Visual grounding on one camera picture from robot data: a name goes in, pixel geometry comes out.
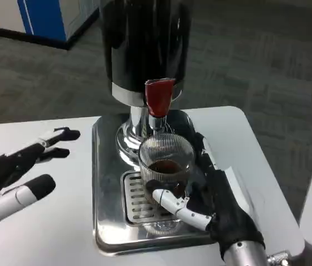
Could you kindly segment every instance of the metal tube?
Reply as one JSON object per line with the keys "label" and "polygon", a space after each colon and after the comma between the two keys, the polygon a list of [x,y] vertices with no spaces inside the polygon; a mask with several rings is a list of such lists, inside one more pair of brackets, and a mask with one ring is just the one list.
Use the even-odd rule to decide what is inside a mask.
{"label": "metal tube", "polygon": [[269,266],[263,246],[253,241],[241,241],[230,246],[223,260],[226,266]]}

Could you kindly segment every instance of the red nozzle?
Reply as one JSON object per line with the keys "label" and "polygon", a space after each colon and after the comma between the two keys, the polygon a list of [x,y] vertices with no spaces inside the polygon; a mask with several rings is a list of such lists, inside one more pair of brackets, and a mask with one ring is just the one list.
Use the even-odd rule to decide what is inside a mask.
{"label": "red nozzle", "polygon": [[170,78],[146,81],[146,103],[152,116],[163,117],[168,114],[174,82],[175,79]]}

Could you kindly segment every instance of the black coffee machine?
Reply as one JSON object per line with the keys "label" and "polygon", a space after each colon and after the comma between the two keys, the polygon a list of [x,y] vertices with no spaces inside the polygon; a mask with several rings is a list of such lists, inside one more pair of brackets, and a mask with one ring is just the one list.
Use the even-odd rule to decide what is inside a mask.
{"label": "black coffee machine", "polygon": [[[277,262],[286,259],[287,254],[280,253],[267,261],[261,233],[233,194],[241,188],[234,190],[227,174],[216,168],[205,147],[209,145],[195,132],[191,119],[182,111],[169,111],[171,101],[183,89],[191,9],[191,0],[101,0],[111,93],[131,109],[129,114],[102,116],[93,126],[96,243],[103,253],[116,255],[209,244],[216,239],[227,265],[279,265]],[[207,232],[184,223],[185,216],[180,220],[180,211],[172,214],[145,197],[144,189],[150,192],[147,184],[152,181],[146,186],[142,184],[137,153],[143,140],[158,132],[181,135],[196,147],[197,163],[184,200],[175,198],[167,203],[174,203],[177,208],[194,198],[197,190],[193,184],[208,187],[208,203],[216,201],[216,214],[202,215],[204,221],[214,226],[206,226]],[[151,187],[152,193],[166,191],[161,188],[164,184],[158,183]],[[198,217],[199,213],[195,213],[194,209],[188,212],[189,221]],[[216,229],[219,225],[224,225],[224,230]],[[211,237],[209,232],[221,235]]]}
{"label": "black coffee machine", "polygon": [[[137,158],[140,144],[155,131],[190,142],[195,135],[184,112],[168,111],[169,104],[161,115],[152,110],[152,104],[170,103],[182,93],[191,10],[191,0],[100,3],[111,94],[131,106],[129,114],[102,116],[93,127],[94,236],[106,254],[213,242],[207,233],[147,201]],[[147,93],[152,81],[160,79],[171,85]]]}

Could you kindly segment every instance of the coffee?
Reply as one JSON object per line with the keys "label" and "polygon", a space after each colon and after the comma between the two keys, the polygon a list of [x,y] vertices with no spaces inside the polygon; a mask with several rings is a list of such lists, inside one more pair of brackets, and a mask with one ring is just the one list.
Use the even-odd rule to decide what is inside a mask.
{"label": "coffee", "polygon": [[182,167],[177,162],[174,162],[172,160],[157,161],[150,165],[149,169],[158,173],[167,174],[178,173],[182,171]]}

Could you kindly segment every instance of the chrome base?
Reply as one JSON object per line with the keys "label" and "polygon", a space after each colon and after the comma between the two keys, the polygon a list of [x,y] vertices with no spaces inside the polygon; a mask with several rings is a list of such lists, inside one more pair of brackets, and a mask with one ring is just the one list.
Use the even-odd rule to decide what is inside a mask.
{"label": "chrome base", "polygon": [[[139,167],[136,161],[122,158],[115,138],[129,118],[129,114],[102,116],[93,126],[93,233],[100,250],[116,255],[213,243],[206,232],[172,220],[172,216],[167,221],[152,222],[127,218],[125,177],[138,172]],[[170,111],[167,123],[174,133],[193,143],[195,130],[184,112]],[[194,181],[204,183],[199,170],[189,181],[188,191]]]}

